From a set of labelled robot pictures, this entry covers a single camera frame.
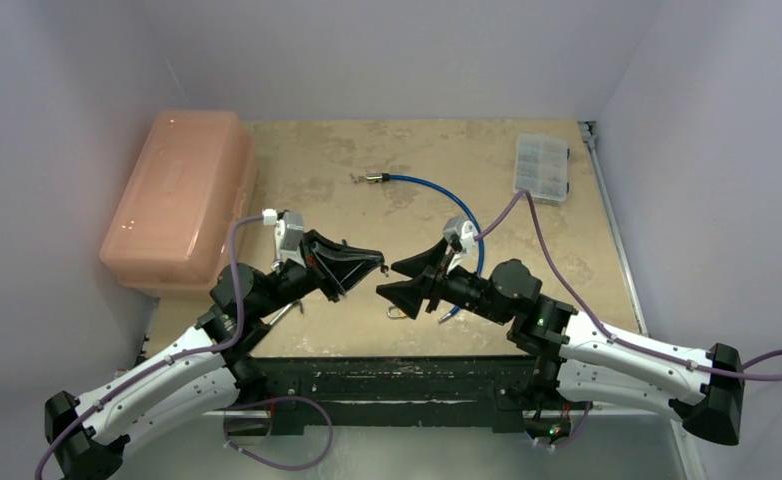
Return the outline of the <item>silver key bunch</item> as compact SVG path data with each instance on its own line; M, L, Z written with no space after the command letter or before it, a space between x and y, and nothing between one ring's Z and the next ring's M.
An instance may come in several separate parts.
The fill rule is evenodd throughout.
M368 179L364 175L349 174L349 178L353 184L366 183Z

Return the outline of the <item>blue cable lock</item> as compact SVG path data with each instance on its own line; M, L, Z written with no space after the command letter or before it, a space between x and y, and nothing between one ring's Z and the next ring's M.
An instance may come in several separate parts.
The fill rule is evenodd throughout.
M448 189L425 179L413 177L409 175L402 175L402 174L391 174L391 173L367 173L364 175L368 181L366 183L373 183L373 184L379 184L379 183L386 183L389 181L401 181L401 182L407 182L412 183L416 185L420 185L423 187L427 187L429 189L432 189L442 195L444 195L447 199L452 201L457 207L459 207L462 212L465 214L466 217L468 217L470 220L473 221L474 225L480 229L480 225L475 217L475 215L472 213L470 208L464 203L463 200L461 200L457 195L449 191ZM484 242L482 240L478 241L478 247L479 247L479 253L477 258L477 265L475 273L481 274L484 268L485 263L485 247ZM459 312L461 311L461 308L459 306L453 306L446 314L442 315L438 321L439 324L444 324L448 322L449 320L453 319Z

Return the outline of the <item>brass padlock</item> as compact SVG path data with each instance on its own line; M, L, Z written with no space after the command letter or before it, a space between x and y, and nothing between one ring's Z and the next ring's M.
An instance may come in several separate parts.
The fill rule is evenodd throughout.
M402 320L408 318L408 316L402 310L394 305L391 305L386 309L386 315L389 319L392 320Z

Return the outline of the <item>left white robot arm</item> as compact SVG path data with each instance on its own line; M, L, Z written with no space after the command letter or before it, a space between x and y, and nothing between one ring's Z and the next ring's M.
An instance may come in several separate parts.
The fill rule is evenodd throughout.
M299 231L284 262L263 272L234 251L211 290L212 307L158 354L106 385L44 406L47 450L65 479L108 479L133 447L204 413L271 403L267 377L251 352L270 332L265 317L320 291L337 302L384 267L381 252Z

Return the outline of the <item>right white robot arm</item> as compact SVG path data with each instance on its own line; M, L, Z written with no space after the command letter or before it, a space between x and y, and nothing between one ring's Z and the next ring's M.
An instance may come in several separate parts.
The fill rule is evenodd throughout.
M483 278L455 265L446 241L397 261L404 280L377 287L379 296L414 318L446 301L499 325L533 358L519 387L504 387L535 409L555 404L619 404L681 422L692 435L735 446L740 441L744 383L738 351L674 346L611 326L542 293L542 282L518 259Z

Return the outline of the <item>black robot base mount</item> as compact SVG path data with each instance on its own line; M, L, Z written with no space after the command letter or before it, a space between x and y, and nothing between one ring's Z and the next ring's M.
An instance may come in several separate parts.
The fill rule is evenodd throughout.
M238 404L262 400L275 435L307 426L488 428L548 435L582 402L559 395L555 375L528 355L256 358L257 380Z

